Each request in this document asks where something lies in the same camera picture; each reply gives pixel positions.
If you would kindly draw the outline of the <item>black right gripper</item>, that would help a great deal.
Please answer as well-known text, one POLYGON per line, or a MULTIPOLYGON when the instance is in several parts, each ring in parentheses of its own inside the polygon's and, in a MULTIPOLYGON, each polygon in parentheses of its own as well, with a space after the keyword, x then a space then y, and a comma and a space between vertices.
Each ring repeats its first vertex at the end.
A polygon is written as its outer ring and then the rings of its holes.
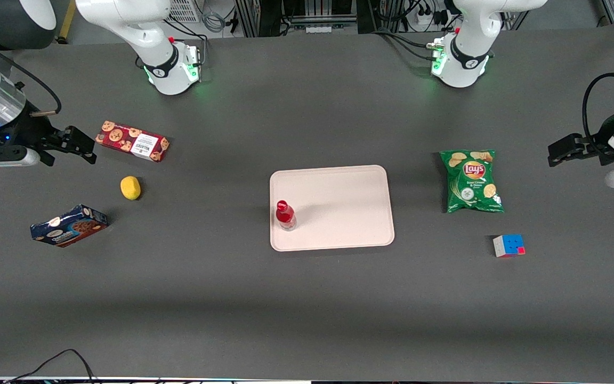
POLYGON ((38 109, 26 105, 19 117, 0 127, 0 167, 27 167, 39 163, 54 165, 51 150, 80 156, 95 164, 95 141, 75 126, 57 129, 47 116, 34 117, 38 109))

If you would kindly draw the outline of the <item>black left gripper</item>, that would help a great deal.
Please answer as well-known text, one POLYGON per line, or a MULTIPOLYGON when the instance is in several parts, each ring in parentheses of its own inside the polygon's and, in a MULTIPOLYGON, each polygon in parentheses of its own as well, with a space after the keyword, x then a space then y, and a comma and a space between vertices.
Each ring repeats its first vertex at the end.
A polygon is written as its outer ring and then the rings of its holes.
POLYGON ((588 158, 599 158, 600 165, 614 163, 614 149, 609 139, 614 135, 614 114, 602 122, 599 131, 591 134, 589 130, 588 112, 582 112, 582 134, 572 133, 548 146, 548 165, 556 167, 561 163, 588 158))

